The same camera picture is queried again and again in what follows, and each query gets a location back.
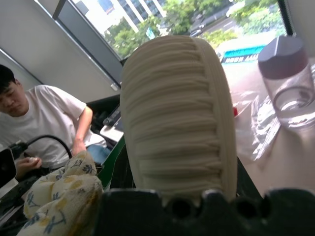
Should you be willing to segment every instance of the white t-shirt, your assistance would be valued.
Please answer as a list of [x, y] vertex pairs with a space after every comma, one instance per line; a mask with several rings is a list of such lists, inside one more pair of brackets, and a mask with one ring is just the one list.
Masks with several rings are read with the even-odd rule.
[[[0, 144], [7, 147], [19, 140], [27, 142], [39, 135], [54, 135], [72, 148], [78, 127], [78, 118], [86, 107], [70, 94], [59, 88], [40, 85], [25, 92], [29, 102], [28, 112], [21, 117], [11, 117], [0, 113]], [[85, 146], [106, 141], [88, 131]], [[69, 159], [64, 147], [58, 141], [45, 138], [30, 145], [26, 153], [42, 159], [45, 168], [58, 168]]]

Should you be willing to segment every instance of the jeans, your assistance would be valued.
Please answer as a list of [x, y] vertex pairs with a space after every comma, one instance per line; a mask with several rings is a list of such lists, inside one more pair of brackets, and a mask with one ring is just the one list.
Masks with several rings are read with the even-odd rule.
[[108, 147], [103, 147], [97, 144], [88, 146], [87, 151], [90, 153], [94, 162], [97, 164], [103, 164], [111, 152]]

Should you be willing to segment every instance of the yellow floral cloth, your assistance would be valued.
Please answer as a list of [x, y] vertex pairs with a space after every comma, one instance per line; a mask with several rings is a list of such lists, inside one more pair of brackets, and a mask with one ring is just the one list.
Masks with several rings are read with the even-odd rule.
[[24, 204], [24, 215], [30, 220], [18, 236], [89, 235], [103, 192], [95, 175], [93, 159], [83, 151], [37, 180]]

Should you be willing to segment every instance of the ribbed white object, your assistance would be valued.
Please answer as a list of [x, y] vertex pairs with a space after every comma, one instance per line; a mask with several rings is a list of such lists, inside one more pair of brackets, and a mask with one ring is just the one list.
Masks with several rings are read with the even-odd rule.
[[234, 116], [219, 59], [204, 40], [165, 36], [139, 47], [123, 69], [121, 113], [137, 188], [199, 204], [236, 194]]

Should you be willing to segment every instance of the purple bottle cap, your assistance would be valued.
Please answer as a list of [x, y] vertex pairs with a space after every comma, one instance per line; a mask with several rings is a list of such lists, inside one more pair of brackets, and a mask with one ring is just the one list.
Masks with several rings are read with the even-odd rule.
[[291, 36], [275, 38], [258, 55], [262, 76], [273, 80], [294, 76], [308, 63], [302, 40]]

